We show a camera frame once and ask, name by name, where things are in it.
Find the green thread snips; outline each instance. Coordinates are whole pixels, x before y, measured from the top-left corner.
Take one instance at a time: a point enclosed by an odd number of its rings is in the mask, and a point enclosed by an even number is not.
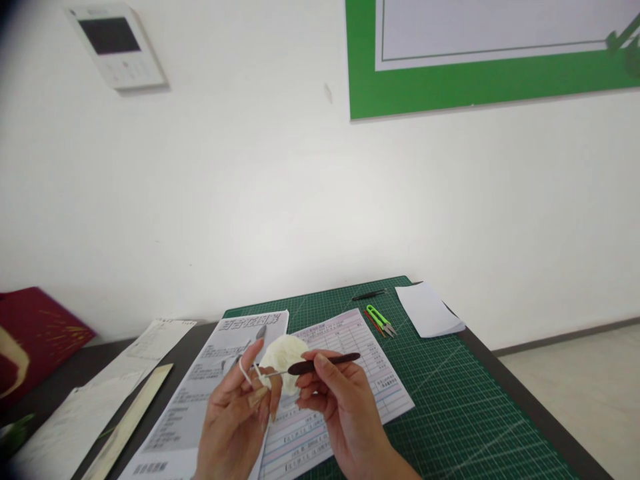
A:
[[[375,309],[373,305],[367,305],[367,311],[371,315],[371,318],[378,324],[378,327],[382,328],[385,332],[389,334],[390,337],[397,335],[393,327],[391,326],[389,320],[384,318],[378,310]]]

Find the black pen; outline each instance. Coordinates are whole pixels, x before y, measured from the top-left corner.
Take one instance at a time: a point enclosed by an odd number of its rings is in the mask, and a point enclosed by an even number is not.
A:
[[[352,298],[351,301],[364,300],[365,298],[374,298],[374,297],[377,297],[378,295],[383,295],[386,292],[387,292],[387,289],[365,293],[364,295],[358,295],[357,297]]]

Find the device screen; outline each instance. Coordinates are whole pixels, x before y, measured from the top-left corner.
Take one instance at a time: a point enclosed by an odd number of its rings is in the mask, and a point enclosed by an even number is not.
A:
[[[98,55],[140,51],[140,46],[124,17],[80,20],[79,23]]]

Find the baseboard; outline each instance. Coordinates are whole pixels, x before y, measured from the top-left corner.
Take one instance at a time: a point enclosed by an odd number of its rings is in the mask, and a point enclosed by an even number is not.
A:
[[[596,335],[597,333],[608,332],[611,330],[618,330],[624,327],[630,327],[640,323],[640,317],[632,318],[629,320],[620,320],[606,325],[600,325],[599,327],[592,327],[584,330],[578,330],[570,333],[563,333],[562,335],[556,335],[554,337],[548,337],[545,339],[534,340],[531,342],[521,343],[520,345],[514,345],[503,349],[492,351],[496,357],[504,357],[505,355],[511,355],[512,353],[519,353],[526,350],[533,350],[540,347],[546,347],[553,345],[554,343],[561,343],[569,340],[575,340],[582,337],[588,337],[590,335]]]

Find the dark table edge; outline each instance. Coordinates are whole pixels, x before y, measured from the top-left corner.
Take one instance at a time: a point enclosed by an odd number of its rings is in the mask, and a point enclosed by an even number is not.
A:
[[[467,327],[457,333],[467,348],[480,360],[491,376],[531,418],[535,426],[583,479],[613,480],[610,474],[573,438],[558,420],[510,372]]]

